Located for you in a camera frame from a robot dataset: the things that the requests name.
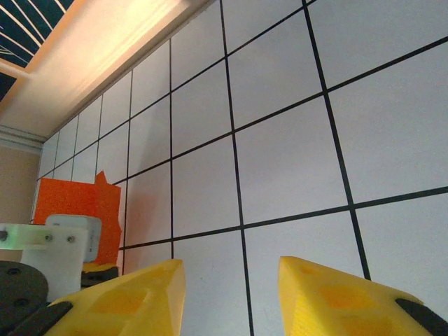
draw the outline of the screw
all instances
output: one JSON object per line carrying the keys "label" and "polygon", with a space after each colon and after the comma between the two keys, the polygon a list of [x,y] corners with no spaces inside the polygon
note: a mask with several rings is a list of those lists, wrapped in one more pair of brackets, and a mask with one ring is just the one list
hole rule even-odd
{"label": "screw", "polygon": [[20,274],[20,273],[21,273],[21,271],[18,268],[10,268],[7,271],[8,275],[17,275],[17,274]]}
{"label": "screw", "polygon": [[16,301],[14,301],[15,307],[25,307],[27,305],[29,305],[28,299],[20,298],[20,299],[17,299]]}
{"label": "screw", "polygon": [[4,242],[8,238],[8,231],[2,230],[0,231],[0,242]]}

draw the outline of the yellow foam tip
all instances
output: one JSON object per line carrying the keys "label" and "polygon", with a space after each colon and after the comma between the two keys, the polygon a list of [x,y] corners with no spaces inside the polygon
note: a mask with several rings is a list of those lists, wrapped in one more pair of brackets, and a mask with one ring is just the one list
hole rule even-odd
{"label": "yellow foam tip", "polygon": [[185,274],[168,260],[68,295],[73,308],[45,336],[179,336]]}
{"label": "yellow foam tip", "polygon": [[414,296],[336,269],[281,257],[279,299],[286,336],[429,336],[395,302]]}

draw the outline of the orange panel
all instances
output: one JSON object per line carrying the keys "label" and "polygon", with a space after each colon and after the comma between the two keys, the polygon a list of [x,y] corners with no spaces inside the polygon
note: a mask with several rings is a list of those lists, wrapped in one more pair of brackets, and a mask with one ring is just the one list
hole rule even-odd
{"label": "orange panel", "polygon": [[95,184],[42,178],[34,223],[44,225],[50,215],[83,215],[101,219],[97,265],[116,263],[121,228],[118,222],[120,187],[107,183],[100,172]]}

